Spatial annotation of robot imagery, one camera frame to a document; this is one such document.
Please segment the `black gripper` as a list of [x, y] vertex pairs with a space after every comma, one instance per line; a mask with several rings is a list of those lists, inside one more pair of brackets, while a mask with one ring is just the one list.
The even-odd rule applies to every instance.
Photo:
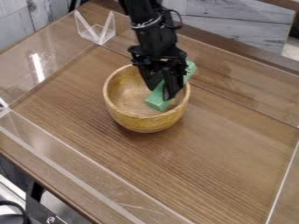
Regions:
[[130, 46], [128, 51], [132, 55], [132, 64], [138, 69], [146, 88], [153, 90], [164, 80], [162, 99], [170, 100], [184, 86], [186, 53], [176, 46], [156, 55], [145, 52], [140, 45]]

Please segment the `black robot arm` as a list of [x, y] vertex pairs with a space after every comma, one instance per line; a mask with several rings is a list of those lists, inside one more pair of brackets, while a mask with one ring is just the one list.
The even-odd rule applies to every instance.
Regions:
[[137, 39], [137, 45], [126, 49], [132, 64], [150, 91], [164, 81], [162, 98], [170, 100], [182, 89], [186, 75], [186, 52], [176, 46], [176, 31], [182, 25], [173, 23], [173, 10], [162, 7], [161, 0], [117, 1]]

